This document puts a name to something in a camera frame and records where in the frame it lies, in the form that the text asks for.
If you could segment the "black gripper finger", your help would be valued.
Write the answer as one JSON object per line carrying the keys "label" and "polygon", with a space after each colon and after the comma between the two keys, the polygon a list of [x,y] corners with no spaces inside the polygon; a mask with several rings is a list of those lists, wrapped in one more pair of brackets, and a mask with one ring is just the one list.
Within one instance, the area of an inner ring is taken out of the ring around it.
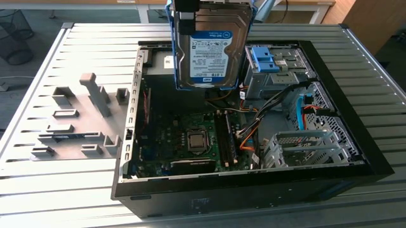
{"label": "black gripper finger", "polygon": [[173,20],[180,35],[192,35],[195,32],[195,14],[199,6],[199,0],[173,1]]}

